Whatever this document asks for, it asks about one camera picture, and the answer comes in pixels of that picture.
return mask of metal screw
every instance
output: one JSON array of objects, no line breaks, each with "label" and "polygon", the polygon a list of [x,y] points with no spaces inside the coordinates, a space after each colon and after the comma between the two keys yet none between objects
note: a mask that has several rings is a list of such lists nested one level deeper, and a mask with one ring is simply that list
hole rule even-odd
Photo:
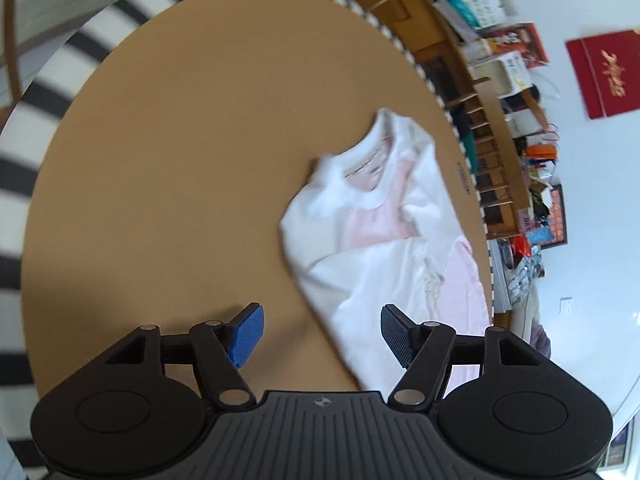
[{"label": "metal screw", "polygon": [[394,393],[394,399],[405,406],[417,406],[424,402],[424,393],[419,390],[399,390]]},{"label": "metal screw", "polygon": [[218,397],[220,402],[226,404],[227,406],[242,406],[246,404],[251,399],[251,395],[249,392],[245,390],[225,390]]}]

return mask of framed picture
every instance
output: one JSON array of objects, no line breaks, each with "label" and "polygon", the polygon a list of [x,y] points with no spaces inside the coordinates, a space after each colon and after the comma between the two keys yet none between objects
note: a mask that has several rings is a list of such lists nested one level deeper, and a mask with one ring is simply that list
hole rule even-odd
[{"label": "framed picture", "polygon": [[553,240],[540,244],[543,249],[556,247],[566,243],[566,216],[564,214],[564,197],[562,185],[554,186],[551,190],[552,206],[549,213],[549,228],[554,234]]}]

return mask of wall outlet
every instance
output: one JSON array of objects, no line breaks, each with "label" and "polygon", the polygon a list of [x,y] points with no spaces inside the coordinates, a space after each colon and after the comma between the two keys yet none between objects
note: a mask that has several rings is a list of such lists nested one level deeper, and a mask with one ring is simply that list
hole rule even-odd
[{"label": "wall outlet", "polygon": [[560,316],[571,314],[572,298],[560,298]]}]

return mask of brown tabletop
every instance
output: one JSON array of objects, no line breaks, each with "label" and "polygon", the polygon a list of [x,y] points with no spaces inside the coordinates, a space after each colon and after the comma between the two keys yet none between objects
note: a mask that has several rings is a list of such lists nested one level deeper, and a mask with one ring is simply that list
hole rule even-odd
[{"label": "brown tabletop", "polygon": [[106,12],[71,47],[98,56],[97,27],[126,38],[62,113],[25,232],[22,308],[41,394],[140,324],[179,333],[251,301],[266,325],[242,374],[258,396],[355,388],[287,270],[278,222],[314,160],[358,142],[380,107],[435,138],[491,298],[458,140],[412,63],[363,17],[332,0],[185,0],[139,28],[130,9]]}]

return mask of purple cloth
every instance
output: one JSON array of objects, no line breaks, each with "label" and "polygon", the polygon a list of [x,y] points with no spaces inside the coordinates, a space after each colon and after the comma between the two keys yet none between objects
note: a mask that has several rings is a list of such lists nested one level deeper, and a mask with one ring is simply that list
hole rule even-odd
[{"label": "purple cloth", "polygon": [[551,339],[546,335],[545,329],[538,323],[531,325],[531,341],[533,348],[547,359],[551,359]]}]

